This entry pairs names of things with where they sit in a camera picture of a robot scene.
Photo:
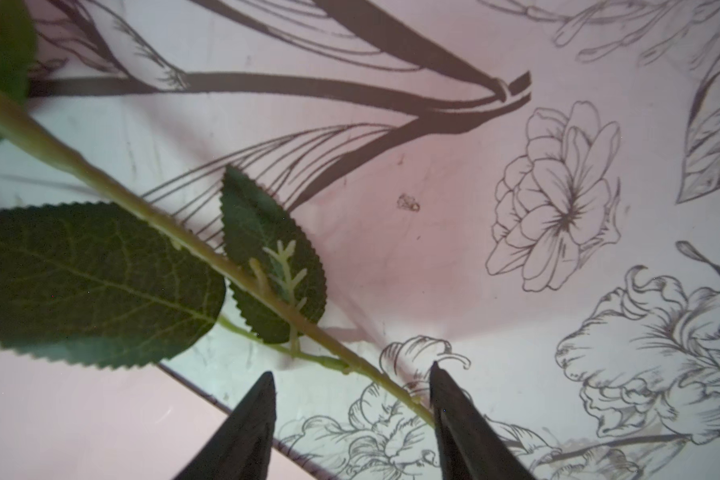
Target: drawn petal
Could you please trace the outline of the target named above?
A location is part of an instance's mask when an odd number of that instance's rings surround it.
[[[562,140],[566,123],[568,123],[568,117],[562,112],[551,108],[537,108],[528,119],[525,133],[528,140],[538,137],[552,137]]]
[[[513,198],[514,195],[509,192],[496,206],[496,222],[504,225],[508,230],[512,230],[520,222],[520,217],[514,211]]]
[[[598,181],[584,195],[576,198],[574,203],[576,217],[568,230],[577,244],[584,245],[600,232],[605,223],[605,209],[609,201],[610,189],[605,180]]]
[[[496,191],[494,192],[496,200],[501,201],[501,199],[504,198],[508,191],[509,187],[507,187],[507,184],[504,182],[504,180],[500,180],[499,183],[496,184]]]
[[[517,187],[520,180],[522,180],[533,167],[534,164],[525,155],[512,160],[511,163],[504,168],[504,182],[507,184],[507,187],[509,187],[509,190]]]
[[[584,400],[584,409],[598,420],[597,436],[629,435],[639,431],[650,419],[656,417],[656,412],[650,409],[656,395],[637,403],[626,401],[622,398],[622,392],[623,389],[619,388],[598,389],[586,384],[581,388],[579,396]]]
[[[393,378],[401,377],[401,383],[412,379],[428,382],[432,362],[444,360],[457,360],[464,369],[471,365],[467,357],[454,353],[447,340],[418,335],[405,343],[392,342],[387,345],[378,359],[378,366]]]
[[[501,241],[501,239],[507,236],[507,234],[509,233],[507,227],[500,223],[494,224],[493,227],[491,227],[490,231],[494,236],[494,240],[497,242]]]
[[[691,435],[698,445],[720,434],[720,392],[700,382],[676,383],[658,406],[664,425],[674,432]]]
[[[528,215],[520,222],[522,235],[533,243],[537,242],[541,235],[560,221],[560,212],[551,205],[542,205],[528,212]]]
[[[523,178],[515,192],[515,197],[526,210],[534,210],[539,206],[548,205],[550,202],[534,180],[533,175],[526,175]]]
[[[588,101],[577,101],[570,110],[570,120],[565,126],[564,138],[568,135],[568,130],[573,127],[583,131],[586,140],[592,144],[595,141],[597,132],[600,131],[600,116],[592,103]]]
[[[544,195],[560,212],[571,208],[573,179],[565,164],[556,160],[538,160],[534,163],[534,179]]]
[[[620,388],[621,398],[629,391],[641,398],[663,392],[704,365],[674,341],[657,310],[637,320],[613,311],[590,318],[560,342],[556,359],[569,379],[598,389]],[[641,381],[640,389],[634,380]]]
[[[505,274],[522,266],[529,252],[530,248],[517,248],[509,245],[507,239],[503,238],[490,253],[485,268],[489,275]]]
[[[560,250],[557,252],[557,266],[554,269],[549,287],[559,289],[579,265],[579,246],[568,232],[560,232]]]
[[[576,177],[578,186],[576,191],[586,192],[595,183],[603,178],[610,162],[614,160],[621,142],[621,131],[616,122],[606,125],[597,135],[592,144],[589,154],[586,156],[584,165]]]
[[[541,292],[547,287],[557,265],[560,237],[555,230],[547,230],[528,255],[523,266],[523,288],[530,292]]]
[[[526,153],[533,162],[546,158],[562,160],[563,144],[554,137],[538,137],[528,142]]]
[[[536,240],[538,239],[532,239],[525,236],[521,225],[522,224],[518,224],[511,232],[509,232],[507,235],[507,243],[510,246],[517,248],[531,248],[534,244],[536,244]]]
[[[589,151],[590,145],[584,132],[576,127],[569,129],[563,145],[563,157],[571,177],[579,177],[581,165]]]

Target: serrated leaf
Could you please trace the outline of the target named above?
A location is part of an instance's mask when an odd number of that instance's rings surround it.
[[[0,91],[24,103],[37,35],[24,0],[0,0]]]
[[[24,0],[0,0],[2,61],[12,68],[26,68],[37,50],[38,38]]]
[[[48,360],[142,366],[218,317],[224,280],[114,204],[0,210],[0,346]]]
[[[265,274],[278,279],[270,280],[269,287],[283,301],[295,301],[294,305],[306,298],[300,311],[308,320],[317,323],[326,310],[326,274],[315,249],[293,218],[256,182],[233,167],[228,167],[224,175],[221,211],[227,256],[244,265],[251,275],[255,272],[251,270],[249,260],[258,260]],[[283,264],[265,249],[271,253],[290,250],[293,241],[296,242],[295,249],[288,262],[292,277],[304,269],[306,275],[293,290],[291,298],[282,285],[286,279]],[[287,322],[234,285],[232,291],[242,317],[264,342],[288,341],[290,325]]]

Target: black ink line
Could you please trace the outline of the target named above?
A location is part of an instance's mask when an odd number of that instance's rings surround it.
[[[468,132],[493,118],[518,110],[529,101],[530,94],[495,110],[452,114],[434,113],[412,120],[383,137],[344,154],[341,161],[337,161],[326,168],[300,193],[294,203],[288,207],[288,211],[293,211],[336,180],[349,174],[355,168],[363,166],[386,150],[430,134],[462,134]]]
[[[525,75],[512,82],[527,88],[530,80]],[[374,87],[371,85],[330,80],[326,78],[296,77],[246,72],[188,73],[188,87],[181,90],[161,91],[135,78],[64,78],[58,80],[30,80],[29,96],[43,97],[110,97],[141,94],[207,94],[207,93],[259,93],[282,94],[297,97],[324,98],[345,101],[367,107],[393,110],[410,115],[423,115],[438,110],[461,110],[491,104],[496,95],[467,101],[439,100],[408,92]]]
[[[652,435],[652,436],[644,436],[644,437],[632,437],[632,438],[621,438],[619,440],[614,440],[612,442],[607,443],[601,443],[599,445],[593,445],[590,447],[581,448],[579,450],[574,450],[573,452],[565,452],[558,454],[556,456],[552,456],[549,460],[542,463],[552,463],[552,462],[558,462],[560,460],[567,460],[568,458],[574,458],[577,456],[582,456],[586,453],[587,450],[591,450],[592,448],[597,447],[611,447],[611,448],[618,448],[628,445],[639,445],[642,443],[659,443],[659,442],[672,442],[672,440],[680,440],[680,439],[687,439],[690,441],[691,437],[686,435]],[[508,446],[517,446],[521,447],[522,445],[520,442],[506,442]]]
[[[413,67],[413,68],[390,68],[390,67],[380,67],[377,65],[372,65],[364,62],[359,62],[356,60],[351,60],[349,58],[344,58],[337,54],[330,54],[327,52],[323,52],[316,47],[336,50],[331,45],[326,44],[319,44],[316,42],[312,42],[307,40],[306,38],[300,38],[295,35],[288,34],[287,32],[283,32],[279,30],[278,28],[274,28],[269,26],[268,24],[265,24],[263,22],[259,22],[258,20],[241,13],[240,11],[234,9],[233,7],[227,5],[224,2],[221,2],[221,0],[189,0],[189,2],[194,3],[195,5],[199,5],[215,14],[218,14],[228,20],[231,20],[234,23],[240,24],[244,27],[248,27],[256,32],[263,33],[269,37],[276,38],[277,40],[280,40],[282,42],[285,42],[291,46],[301,48],[303,50],[306,50],[308,52],[321,55],[323,57],[332,58],[334,60],[339,60],[340,62],[345,62],[353,65],[357,65],[359,67],[366,67],[366,68],[373,68],[374,70],[383,70],[386,72],[415,72],[416,70],[421,70],[421,67]]]
[[[507,100],[504,82],[477,70],[440,45],[366,0],[313,0],[350,32],[404,62],[421,65],[446,77],[469,82],[493,91],[500,101]]]

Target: drawn rose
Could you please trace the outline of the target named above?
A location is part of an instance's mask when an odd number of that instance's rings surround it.
[[[720,435],[720,292],[689,296],[671,276],[635,281],[600,301],[557,347],[565,375],[582,382],[598,436],[625,436],[654,422],[706,443]]]
[[[589,102],[570,116],[538,108],[528,120],[526,155],[515,159],[496,187],[497,244],[491,275],[523,267],[523,289],[559,289],[602,245],[620,238],[619,189],[603,178],[619,149],[615,122],[600,128]]]

